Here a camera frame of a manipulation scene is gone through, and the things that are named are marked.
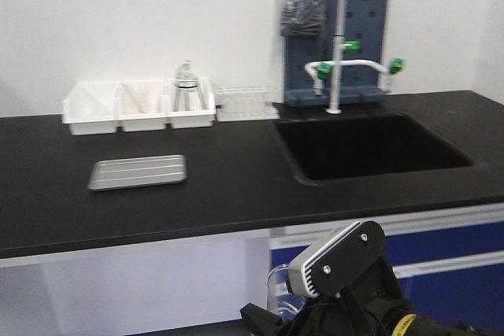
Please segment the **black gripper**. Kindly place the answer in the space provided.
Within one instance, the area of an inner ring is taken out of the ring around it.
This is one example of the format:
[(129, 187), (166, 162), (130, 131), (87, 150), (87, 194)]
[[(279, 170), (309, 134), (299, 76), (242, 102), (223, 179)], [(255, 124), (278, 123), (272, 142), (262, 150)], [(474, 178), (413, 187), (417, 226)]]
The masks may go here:
[(307, 300), (292, 320), (251, 303), (239, 312), (252, 335), (389, 335), (391, 316), (412, 307), (381, 257), (338, 296)]

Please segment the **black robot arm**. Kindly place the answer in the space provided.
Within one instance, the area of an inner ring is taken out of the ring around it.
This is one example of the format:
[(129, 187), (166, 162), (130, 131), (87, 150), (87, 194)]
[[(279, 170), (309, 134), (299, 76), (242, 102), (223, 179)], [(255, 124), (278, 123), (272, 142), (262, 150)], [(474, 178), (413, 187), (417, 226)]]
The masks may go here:
[(254, 304), (240, 309), (252, 335), (502, 335), (458, 320), (451, 325), (412, 312), (398, 279), (381, 257), (332, 297), (306, 301), (292, 320)]

